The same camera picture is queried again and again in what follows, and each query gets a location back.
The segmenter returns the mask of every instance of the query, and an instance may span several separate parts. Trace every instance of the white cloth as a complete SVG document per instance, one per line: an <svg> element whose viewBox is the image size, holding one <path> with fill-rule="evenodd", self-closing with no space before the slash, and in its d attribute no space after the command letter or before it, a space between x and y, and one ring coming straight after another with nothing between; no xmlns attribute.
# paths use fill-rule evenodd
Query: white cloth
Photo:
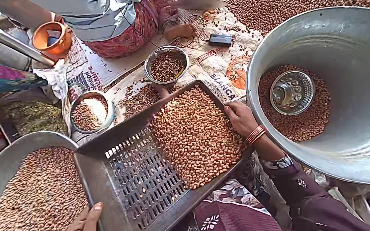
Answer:
<svg viewBox="0 0 370 231"><path fill-rule="evenodd" d="M61 15L82 41L104 41L121 35L135 22L141 0L31 0Z"/></svg>

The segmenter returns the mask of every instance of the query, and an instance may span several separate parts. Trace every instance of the maroon clothing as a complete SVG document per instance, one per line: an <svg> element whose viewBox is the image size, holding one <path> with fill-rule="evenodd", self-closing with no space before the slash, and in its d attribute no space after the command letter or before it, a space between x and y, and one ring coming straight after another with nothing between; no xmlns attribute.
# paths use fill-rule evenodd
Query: maroon clothing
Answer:
<svg viewBox="0 0 370 231"><path fill-rule="evenodd" d="M277 169L270 169L267 164L263 166L290 206L293 230L370 231L369 225L332 198L298 163Z"/></svg>
<svg viewBox="0 0 370 231"><path fill-rule="evenodd" d="M264 161L264 171L290 206L292 229L296 231L370 231L342 202L332 198L302 170L285 157ZM259 207L232 201L204 200L194 210L200 230L280 231L271 215Z"/></svg>

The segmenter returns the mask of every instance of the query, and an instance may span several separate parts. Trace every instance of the perforated metal tray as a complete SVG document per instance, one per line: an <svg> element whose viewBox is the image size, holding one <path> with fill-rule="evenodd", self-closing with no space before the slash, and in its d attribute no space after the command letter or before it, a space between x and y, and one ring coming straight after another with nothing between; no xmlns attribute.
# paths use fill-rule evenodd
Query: perforated metal tray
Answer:
<svg viewBox="0 0 370 231"><path fill-rule="evenodd" d="M76 165L90 204L105 204L99 222L101 230L170 230L240 163L239 160L205 186L188 190L158 148L149 128L153 115L195 85L223 110L223 104L209 88L202 81L194 81L77 150Z"/></svg>

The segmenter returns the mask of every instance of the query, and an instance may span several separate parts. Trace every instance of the orange cup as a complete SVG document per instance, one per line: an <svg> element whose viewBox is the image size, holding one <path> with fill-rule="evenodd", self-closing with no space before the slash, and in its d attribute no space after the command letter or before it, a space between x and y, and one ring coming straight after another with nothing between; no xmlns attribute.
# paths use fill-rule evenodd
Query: orange cup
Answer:
<svg viewBox="0 0 370 231"><path fill-rule="evenodd" d="M48 30L61 32L58 40L48 46ZM46 51L53 55L64 55L71 48L71 36L67 33L67 29L59 22L48 22L40 25L34 32L32 39L34 47L40 51Z"/></svg>

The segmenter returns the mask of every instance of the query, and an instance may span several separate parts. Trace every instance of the steel bowl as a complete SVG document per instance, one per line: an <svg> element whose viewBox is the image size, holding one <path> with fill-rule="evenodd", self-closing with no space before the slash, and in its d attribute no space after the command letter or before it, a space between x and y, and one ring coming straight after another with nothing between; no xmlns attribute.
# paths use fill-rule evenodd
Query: steel bowl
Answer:
<svg viewBox="0 0 370 231"><path fill-rule="evenodd" d="M331 93L325 131L310 140L287 139L259 102L260 77L285 64L315 73ZM370 8L316 9L280 24L255 50L246 86L255 118L288 155L325 175L370 184Z"/></svg>
<svg viewBox="0 0 370 231"><path fill-rule="evenodd" d="M186 61L186 66L185 66L185 69L182 71L182 73L175 79L173 80L170 80L170 81L167 81L167 82L161 82L161 81L158 81L156 79L154 79L151 75L151 65L152 65L152 61L161 53L165 53L165 52L179 52L182 56L182 58ZM144 71L145 71L145 75L147 76L148 79L150 79L152 82L154 83L158 83L158 84L169 84L169 83L174 83L176 81L178 81L184 74L185 72L188 70L189 68L189 57L187 55L187 53L185 52L184 49L182 48L179 48L177 46L162 46L158 49L156 49L154 52L152 52L148 58L146 58L145 60L145 64L144 64Z"/></svg>
<svg viewBox="0 0 370 231"><path fill-rule="evenodd" d="M78 145L56 132L33 132L27 134L0 152L0 197L8 181L16 174L23 158L41 148L64 147L76 150Z"/></svg>
<svg viewBox="0 0 370 231"><path fill-rule="evenodd" d="M86 98L89 98L89 97L92 97L92 96L102 96L107 104L108 104L108 113L106 114L106 118L105 118L105 123L102 125L102 127L94 130L94 131L85 131L85 130L82 130L80 129L75 123L74 123L74 120L72 119L72 112L74 111L75 107L84 99ZM115 107L113 106L113 103L108 100L106 97L105 97L105 94L103 92L100 92L100 91L97 91L97 90L92 90L92 91L87 91L85 93L83 93L82 95L80 95L71 105L71 113L69 114L69 117L70 117L70 120L71 120L71 125L72 125L72 129L73 130L76 130L78 131L79 133L82 133L82 134L93 134L93 133L96 133L96 132L99 132L99 131L103 131L105 129L107 129L113 122L113 119L115 117Z"/></svg>

